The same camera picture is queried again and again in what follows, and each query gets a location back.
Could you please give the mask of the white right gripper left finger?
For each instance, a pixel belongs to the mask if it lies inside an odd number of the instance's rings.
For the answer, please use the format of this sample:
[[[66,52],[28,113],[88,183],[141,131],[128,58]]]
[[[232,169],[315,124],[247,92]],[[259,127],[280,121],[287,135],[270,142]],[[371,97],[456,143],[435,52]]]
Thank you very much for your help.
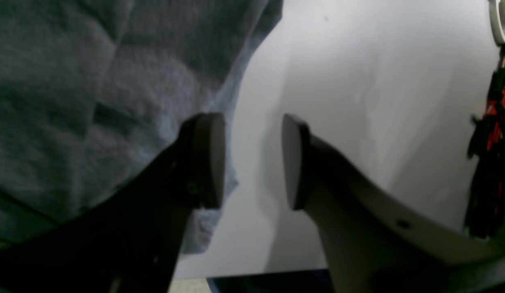
[[[0,292],[166,293],[195,209],[221,208],[225,119],[200,113],[117,194],[49,232],[0,249]]]

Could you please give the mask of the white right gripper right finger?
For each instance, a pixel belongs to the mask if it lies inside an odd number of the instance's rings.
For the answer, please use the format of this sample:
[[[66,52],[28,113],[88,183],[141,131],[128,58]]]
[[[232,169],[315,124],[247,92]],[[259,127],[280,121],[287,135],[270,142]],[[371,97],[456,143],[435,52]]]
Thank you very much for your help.
[[[387,195],[297,115],[281,128],[290,208],[316,224],[337,293],[505,293],[505,247]]]

